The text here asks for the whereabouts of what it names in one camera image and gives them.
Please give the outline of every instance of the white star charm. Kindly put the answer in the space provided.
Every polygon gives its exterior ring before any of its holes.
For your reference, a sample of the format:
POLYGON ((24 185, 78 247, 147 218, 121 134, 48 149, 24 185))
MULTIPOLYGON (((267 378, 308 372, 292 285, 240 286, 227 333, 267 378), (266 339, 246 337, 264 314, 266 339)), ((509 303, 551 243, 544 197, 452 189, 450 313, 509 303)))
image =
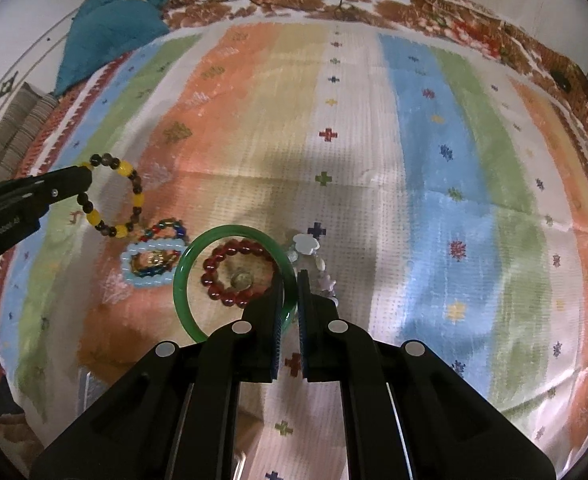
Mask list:
POLYGON ((301 254, 306 254, 307 256, 314 253, 314 251, 321 246, 321 244, 318 243, 318 240, 312 235, 299 233, 292 239, 294 240, 294 248, 296 251, 301 254))
POLYGON ((332 292, 334 285, 336 285, 336 280, 333 280, 329 274, 324 274, 318 279, 318 285, 321 287, 321 290, 332 292))

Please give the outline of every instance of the silver screw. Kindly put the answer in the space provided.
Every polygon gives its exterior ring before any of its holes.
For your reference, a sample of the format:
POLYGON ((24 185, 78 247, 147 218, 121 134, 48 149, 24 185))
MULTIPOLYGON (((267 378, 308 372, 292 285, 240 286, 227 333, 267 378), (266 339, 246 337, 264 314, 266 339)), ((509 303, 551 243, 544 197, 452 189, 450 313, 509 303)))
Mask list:
POLYGON ((252 324, 247 321, 237 321, 232 325, 232 332, 235 334, 247 334, 252 329, 252 324))
POLYGON ((170 343, 169 341, 163 341, 162 343, 156 345, 156 350, 154 351, 156 352, 156 355, 158 355, 159 357, 169 357, 174 353, 174 350, 176 350, 174 343, 170 343))
POLYGON ((344 322, 342 319, 335 319, 333 321, 330 321, 327 324, 327 327, 330 332, 334 332, 335 334, 342 334, 343 332, 347 332, 347 329, 349 328, 347 323, 344 322))
POLYGON ((405 345, 405 351, 412 357, 420 357, 425 353, 425 346, 418 341, 410 341, 405 345))

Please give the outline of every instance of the striped cushion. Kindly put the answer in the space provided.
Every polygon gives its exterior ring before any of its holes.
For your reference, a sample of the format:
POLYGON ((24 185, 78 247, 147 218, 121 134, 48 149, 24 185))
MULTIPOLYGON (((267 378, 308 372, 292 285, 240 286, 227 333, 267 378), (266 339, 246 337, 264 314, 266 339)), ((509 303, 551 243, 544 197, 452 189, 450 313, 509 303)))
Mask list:
POLYGON ((0 120, 0 181, 13 178, 31 143, 58 101, 41 97, 27 83, 16 93, 0 120))

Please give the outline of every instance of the green bangle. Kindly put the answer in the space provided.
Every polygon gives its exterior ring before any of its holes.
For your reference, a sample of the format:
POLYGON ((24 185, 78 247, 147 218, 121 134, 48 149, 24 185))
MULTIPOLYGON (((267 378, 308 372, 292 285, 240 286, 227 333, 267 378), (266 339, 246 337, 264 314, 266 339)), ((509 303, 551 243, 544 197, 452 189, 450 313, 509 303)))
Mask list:
POLYGON ((187 301, 187 277, 190 274, 190 270, 192 269, 196 258, 208 245, 213 244, 221 238, 227 238, 230 236, 242 236, 254 240, 255 242, 260 243, 263 248, 270 253, 272 258, 274 258, 283 280, 284 301, 283 310, 280 313, 281 330, 284 332, 290 325, 290 322, 292 322, 294 310, 296 309, 296 302, 298 300, 296 276, 294 275, 292 263, 290 263, 287 256, 280 248, 280 245, 258 229, 244 225, 221 225, 210 229, 209 231, 205 231, 202 235, 197 237, 181 255, 176 270, 174 271, 174 281, 172 284, 174 307, 178 314, 178 319, 181 320, 183 328, 197 343, 202 343, 208 337, 196 324, 192 311, 190 310, 190 304, 187 301))

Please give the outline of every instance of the blue stripe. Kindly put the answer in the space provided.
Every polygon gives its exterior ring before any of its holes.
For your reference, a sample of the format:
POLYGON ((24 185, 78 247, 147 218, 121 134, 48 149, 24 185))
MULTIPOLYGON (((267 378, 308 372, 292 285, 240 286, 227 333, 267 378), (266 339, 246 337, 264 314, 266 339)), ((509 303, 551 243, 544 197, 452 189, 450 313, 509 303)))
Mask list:
MULTIPOLYGON (((50 171, 66 168, 74 164, 88 140, 106 117, 110 107, 120 96, 120 93, 140 69, 153 58, 162 44, 162 42, 157 41, 142 47, 132 54, 126 63, 121 65, 109 84, 82 117, 81 123, 69 137, 50 171)), ((38 231, 16 246, 14 258, 5 281, 3 297, 1 298, 0 342, 2 343, 0 344, 0 357, 10 382, 14 381, 14 373, 21 354, 18 348, 18 325, 21 319, 23 302, 27 294, 32 264, 47 234, 48 216, 45 215, 40 219, 40 229, 38 231), (10 312, 12 313, 11 320, 8 317, 10 312)), ((43 298, 44 303, 48 301, 48 298, 43 298)))
POLYGON ((464 364, 465 379, 487 397, 501 264, 474 137, 430 48, 392 36, 380 41, 396 93, 410 222, 398 343, 420 339, 448 364, 464 364), (441 150, 452 150, 452 160, 441 150), (453 200, 451 188, 464 199, 453 200), (450 255, 454 240, 466 245, 460 261, 450 255), (454 323, 446 313, 457 301, 466 312, 454 323))

